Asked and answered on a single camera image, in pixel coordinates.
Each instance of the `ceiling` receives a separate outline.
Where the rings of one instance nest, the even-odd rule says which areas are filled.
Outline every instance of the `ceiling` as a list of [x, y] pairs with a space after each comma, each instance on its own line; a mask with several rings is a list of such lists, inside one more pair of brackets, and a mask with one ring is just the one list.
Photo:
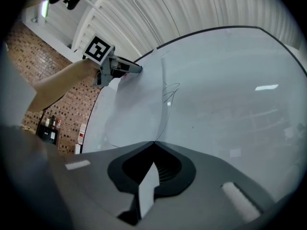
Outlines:
[[92, 0], [74, 35], [82, 52], [94, 33], [135, 60], [174, 38], [218, 26], [259, 26], [299, 48], [302, 35], [279, 0]]

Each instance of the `whiteboard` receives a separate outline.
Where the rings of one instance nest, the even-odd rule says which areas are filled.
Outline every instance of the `whiteboard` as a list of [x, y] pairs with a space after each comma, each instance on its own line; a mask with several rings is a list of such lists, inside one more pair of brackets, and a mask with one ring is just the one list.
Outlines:
[[297, 187], [306, 168], [307, 79], [281, 44], [260, 29], [228, 28], [157, 53], [159, 141], [223, 159], [276, 201]]
[[154, 50], [141, 73], [129, 73], [118, 84], [113, 110], [106, 121], [110, 144], [124, 147], [156, 140], [162, 112], [162, 66]]

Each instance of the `white pipe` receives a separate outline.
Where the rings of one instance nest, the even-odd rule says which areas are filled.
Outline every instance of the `white pipe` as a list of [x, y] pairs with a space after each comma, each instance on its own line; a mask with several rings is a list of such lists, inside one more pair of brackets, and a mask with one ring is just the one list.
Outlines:
[[148, 23], [149, 27], [152, 29], [154, 36], [156, 37], [156, 39], [158, 40], [159, 44], [162, 45], [162, 42], [160, 40], [160, 38], [158, 37], [157, 33], [155, 32], [154, 28], [152, 27], [152, 25], [149, 23], [147, 17], [145, 16], [145, 14], [143, 13], [143, 11], [139, 8], [139, 6], [136, 4], [135, 0], [133, 0], [135, 6], [138, 8], [138, 10], [141, 12], [141, 14], [143, 15], [143, 17], [145, 18], [146, 22]]
[[92, 8], [94, 8], [101, 16], [104, 17], [104, 15], [101, 13], [99, 8], [95, 4], [93, 4], [90, 0], [84, 0], [84, 1], [86, 1]]

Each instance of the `white paper tab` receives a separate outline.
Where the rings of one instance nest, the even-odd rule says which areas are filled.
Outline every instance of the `white paper tab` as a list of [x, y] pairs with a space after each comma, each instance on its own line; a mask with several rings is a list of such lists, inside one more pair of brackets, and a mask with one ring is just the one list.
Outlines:
[[154, 189], [160, 185], [159, 172], [153, 163], [143, 181], [139, 185], [139, 203], [143, 218], [154, 204]]

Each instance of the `brick wall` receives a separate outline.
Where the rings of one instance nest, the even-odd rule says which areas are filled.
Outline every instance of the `brick wall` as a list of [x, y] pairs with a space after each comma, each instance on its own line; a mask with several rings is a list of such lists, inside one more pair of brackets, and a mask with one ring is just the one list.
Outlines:
[[[71, 64], [21, 22], [14, 25], [6, 43], [13, 63], [30, 83], [46, 78]], [[86, 78], [47, 109], [42, 123], [46, 118], [51, 119], [52, 115], [62, 120], [58, 140], [60, 154], [74, 153], [80, 125], [87, 124], [99, 92], [100, 88], [92, 87], [92, 79]], [[41, 115], [42, 112], [27, 112], [23, 125], [35, 132]]]

